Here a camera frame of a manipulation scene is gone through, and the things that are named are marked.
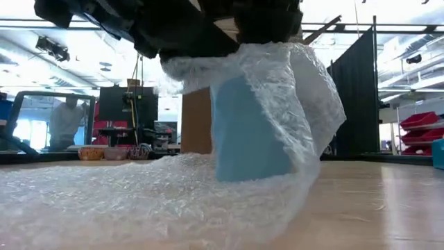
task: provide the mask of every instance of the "desk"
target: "desk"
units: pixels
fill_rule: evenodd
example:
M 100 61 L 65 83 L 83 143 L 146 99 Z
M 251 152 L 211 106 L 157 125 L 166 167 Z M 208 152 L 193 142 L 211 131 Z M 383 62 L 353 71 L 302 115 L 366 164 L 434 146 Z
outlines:
M 2 169 L 35 169 L 55 166 L 79 166 L 79 167 L 100 167 L 100 166 L 120 166 L 128 163 L 146 164 L 152 160 L 68 160 L 58 162 L 39 162 L 30 164 L 2 165 Z
M 120 144 L 135 144 L 134 128 L 100 128 L 99 135 L 108 137 L 108 146 L 113 147 L 120 140 Z M 139 138 L 139 143 L 152 144 L 156 135 L 170 135 L 170 133 L 157 132 L 149 128 L 141 129 L 143 137 Z
M 71 161 L 33 166 L 124 163 L 127 162 Z M 444 171 L 377 162 L 322 164 L 321 175 L 311 189 L 305 208 L 290 223 L 286 233 L 270 246 L 246 249 L 444 249 Z M 168 242 L 148 240 L 91 248 L 173 249 Z

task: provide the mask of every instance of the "black partition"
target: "black partition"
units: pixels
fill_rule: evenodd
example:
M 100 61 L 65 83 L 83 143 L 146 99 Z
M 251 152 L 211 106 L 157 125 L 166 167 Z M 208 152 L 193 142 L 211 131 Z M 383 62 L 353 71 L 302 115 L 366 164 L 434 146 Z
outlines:
M 374 39 L 371 28 L 327 69 L 336 83 L 347 116 L 333 143 L 338 156 L 379 152 Z

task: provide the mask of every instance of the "wooden table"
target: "wooden table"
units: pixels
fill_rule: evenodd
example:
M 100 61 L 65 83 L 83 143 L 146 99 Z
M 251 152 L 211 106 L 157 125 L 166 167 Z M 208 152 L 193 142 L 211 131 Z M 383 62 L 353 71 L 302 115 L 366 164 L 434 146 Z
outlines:
M 51 165 L 122 163 L 125 162 Z M 172 249 L 149 241 L 92 248 Z M 444 171 L 374 162 L 323 162 L 321 176 L 305 208 L 286 233 L 271 245 L 247 249 L 442 250 Z

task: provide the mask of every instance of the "blue block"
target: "blue block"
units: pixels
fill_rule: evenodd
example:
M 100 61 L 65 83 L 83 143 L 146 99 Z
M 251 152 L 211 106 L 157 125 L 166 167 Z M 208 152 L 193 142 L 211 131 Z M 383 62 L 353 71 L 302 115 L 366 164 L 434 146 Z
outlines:
M 284 144 L 275 138 L 244 77 L 211 87 L 212 135 L 218 181 L 248 181 L 291 172 Z
M 444 170 L 444 139 L 433 142 L 432 159 L 435 168 Z

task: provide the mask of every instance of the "black monitor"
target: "black monitor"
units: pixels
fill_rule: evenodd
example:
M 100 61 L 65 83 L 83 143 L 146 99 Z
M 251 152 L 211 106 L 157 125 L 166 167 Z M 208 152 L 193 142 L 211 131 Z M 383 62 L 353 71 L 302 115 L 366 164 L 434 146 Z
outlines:
M 161 133 L 170 133 L 171 142 L 178 143 L 178 123 L 177 122 L 155 122 L 155 130 Z
M 159 96 L 154 93 L 153 87 L 101 87 L 99 120 L 101 121 L 128 121 L 133 127 L 131 106 L 128 99 L 135 102 L 139 117 L 139 125 L 153 128 L 158 119 Z

